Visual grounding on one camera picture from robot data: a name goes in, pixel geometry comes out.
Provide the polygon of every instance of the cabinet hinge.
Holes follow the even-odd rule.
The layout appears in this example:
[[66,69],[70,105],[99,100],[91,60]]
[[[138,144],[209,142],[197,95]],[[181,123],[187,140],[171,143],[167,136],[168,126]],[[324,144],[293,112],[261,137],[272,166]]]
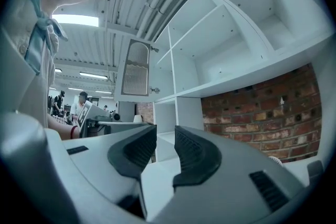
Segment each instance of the cabinet hinge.
[[155,93],[159,93],[160,92],[160,89],[159,88],[152,88],[152,87],[149,87],[149,91],[150,91],[150,93],[153,93],[153,92],[155,92]]
[[156,49],[154,47],[151,46],[151,50],[154,50],[155,52],[159,52],[160,50],[159,49]]

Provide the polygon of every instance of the ceiling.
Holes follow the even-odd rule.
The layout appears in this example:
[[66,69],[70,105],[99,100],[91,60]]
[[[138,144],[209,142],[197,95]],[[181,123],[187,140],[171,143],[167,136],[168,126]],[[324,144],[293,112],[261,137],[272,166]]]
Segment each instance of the ceiling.
[[[150,1],[88,0],[76,5],[58,8],[54,14],[98,17],[99,27],[62,24],[69,41],[59,41],[55,66],[61,69],[62,73],[56,73],[55,83],[52,87],[57,89],[79,88],[92,96],[101,96],[101,94],[97,95],[95,90],[114,92],[121,46],[127,46],[125,37],[136,37],[148,9],[147,3]],[[165,0],[160,0],[157,7],[160,7],[163,1]],[[162,16],[158,27],[164,24],[167,15],[178,1],[172,2],[167,12]],[[185,1],[183,0],[179,6],[176,6],[171,17]],[[144,38],[155,13],[153,12],[142,38]],[[79,74],[80,71],[104,75],[108,77],[108,80],[83,77]]]

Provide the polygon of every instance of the red brick wall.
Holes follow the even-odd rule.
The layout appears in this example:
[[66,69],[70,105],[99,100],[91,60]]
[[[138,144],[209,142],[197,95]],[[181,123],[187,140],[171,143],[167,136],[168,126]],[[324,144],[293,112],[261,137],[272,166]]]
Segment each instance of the red brick wall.
[[153,103],[137,103],[137,115],[142,115],[144,122],[154,123]]
[[202,109],[206,131],[246,142],[282,162],[317,154],[322,110],[311,65],[202,98]]

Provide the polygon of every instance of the person in white shirt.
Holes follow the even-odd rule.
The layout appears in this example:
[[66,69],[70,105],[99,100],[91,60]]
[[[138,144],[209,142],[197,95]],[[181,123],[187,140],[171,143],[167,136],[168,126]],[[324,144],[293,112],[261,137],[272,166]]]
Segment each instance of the person in white shirt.
[[0,30],[9,42],[8,51],[18,54],[35,72],[35,76],[17,77],[25,93],[18,111],[37,119],[45,128],[56,130],[61,139],[78,138],[78,128],[58,123],[47,113],[48,89],[55,78],[54,56],[58,37],[67,40],[62,27],[51,19],[62,5],[84,0],[7,0],[0,20]]
[[88,94],[86,92],[81,92],[78,96],[78,102],[72,104],[70,109],[70,115],[73,122],[77,121],[79,113],[82,110],[87,98]]

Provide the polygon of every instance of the fluorescent light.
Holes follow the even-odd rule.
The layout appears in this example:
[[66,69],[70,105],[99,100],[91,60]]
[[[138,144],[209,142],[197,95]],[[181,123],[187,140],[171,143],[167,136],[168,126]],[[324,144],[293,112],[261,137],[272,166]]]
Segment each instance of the fluorescent light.
[[68,14],[55,14],[53,19],[61,24],[77,24],[77,25],[90,25],[99,26],[98,17],[84,16],[84,15],[68,15]]
[[83,91],[82,89],[68,88],[69,90]]
[[101,93],[111,93],[111,94],[112,94],[112,92],[103,92],[103,91],[95,91],[95,92],[101,92]]
[[107,79],[106,76],[101,76],[101,75],[95,75],[95,74],[88,74],[88,73],[83,73],[83,72],[79,72],[82,76],[86,76],[86,77],[93,77],[93,78],[98,78],[98,79]]

